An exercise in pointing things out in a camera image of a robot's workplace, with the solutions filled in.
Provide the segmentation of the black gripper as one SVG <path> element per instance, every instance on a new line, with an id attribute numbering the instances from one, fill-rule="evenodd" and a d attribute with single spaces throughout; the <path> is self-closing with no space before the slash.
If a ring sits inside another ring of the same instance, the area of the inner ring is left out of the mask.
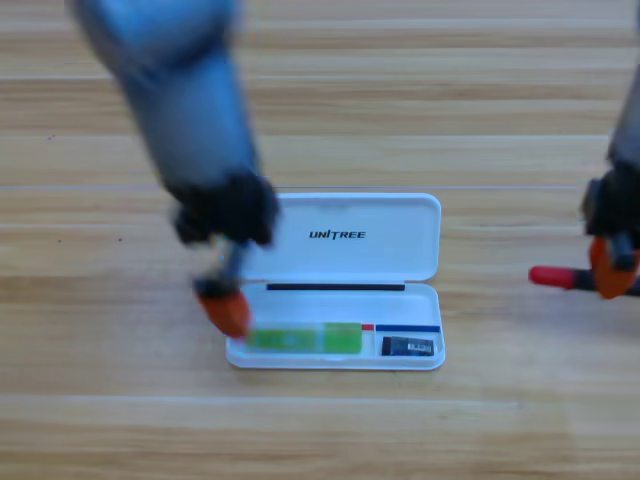
<path id="1" fill-rule="evenodd" d="M 224 335 L 247 336 L 251 311 L 239 291 L 240 270 L 249 245 L 273 242 L 279 204 L 272 185 L 251 173 L 234 173 L 219 184 L 183 184 L 169 189 L 177 202 L 173 225 L 187 245 L 223 242 L 222 258 L 194 281 L 196 298 Z"/>
<path id="2" fill-rule="evenodd" d="M 639 171 L 614 164 L 591 179 L 581 213 L 585 234 L 595 237 L 589 259 L 596 291 L 605 300 L 632 295 L 639 279 Z"/>

